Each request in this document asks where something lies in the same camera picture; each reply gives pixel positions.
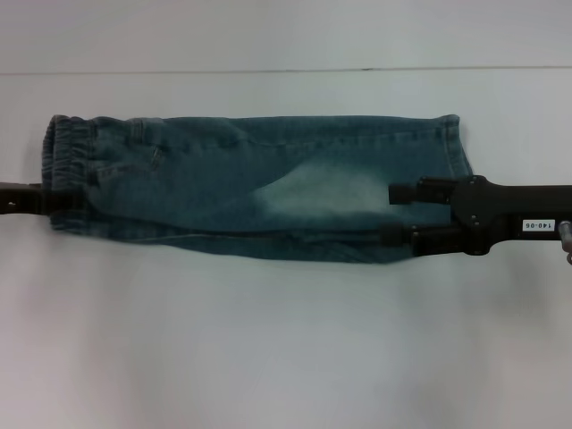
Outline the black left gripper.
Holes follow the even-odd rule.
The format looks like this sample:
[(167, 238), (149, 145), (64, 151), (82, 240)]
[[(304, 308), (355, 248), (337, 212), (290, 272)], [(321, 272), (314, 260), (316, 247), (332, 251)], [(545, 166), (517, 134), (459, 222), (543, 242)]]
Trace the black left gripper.
[(43, 191), (39, 183), (0, 184), (0, 214), (42, 215), (80, 210), (84, 206), (81, 192)]

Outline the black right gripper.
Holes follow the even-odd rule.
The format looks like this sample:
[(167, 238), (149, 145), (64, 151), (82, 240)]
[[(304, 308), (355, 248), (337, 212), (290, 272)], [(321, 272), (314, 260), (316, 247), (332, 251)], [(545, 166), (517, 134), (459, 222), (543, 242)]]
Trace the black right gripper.
[[(509, 240), (556, 240), (571, 253), (571, 187), (503, 186), (483, 176), (468, 179), (422, 177), (412, 184), (391, 184), (390, 205), (428, 203), (451, 206), (461, 226), (462, 251), (471, 256), (489, 253)], [(380, 229), (387, 247), (440, 248), (457, 245), (457, 226), (406, 226), (400, 223)]]

